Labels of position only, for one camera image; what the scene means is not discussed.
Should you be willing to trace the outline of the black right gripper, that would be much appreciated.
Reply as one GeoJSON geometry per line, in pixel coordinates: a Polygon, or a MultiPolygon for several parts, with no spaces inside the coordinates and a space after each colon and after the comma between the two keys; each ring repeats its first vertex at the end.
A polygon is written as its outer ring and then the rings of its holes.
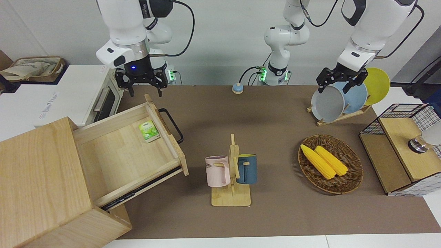
{"type": "Polygon", "coordinates": [[[115,70],[118,88],[128,91],[129,95],[134,97],[134,83],[153,83],[159,97],[162,97],[163,91],[168,85],[167,75],[164,69],[154,70],[152,68],[150,57],[126,63],[124,69],[115,70]]]}

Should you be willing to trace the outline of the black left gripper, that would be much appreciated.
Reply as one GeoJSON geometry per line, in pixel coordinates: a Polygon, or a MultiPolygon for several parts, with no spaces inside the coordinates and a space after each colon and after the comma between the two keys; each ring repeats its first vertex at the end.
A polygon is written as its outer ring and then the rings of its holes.
{"type": "Polygon", "coordinates": [[[346,82],[343,87],[343,93],[346,94],[351,88],[355,86],[361,86],[366,77],[368,76],[367,70],[362,70],[360,73],[348,69],[340,63],[337,63],[334,69],[323,68],[316,78],[319,86],[318,92],[321,94],[326,86],[334,84],[335,82],[346,82]]]}

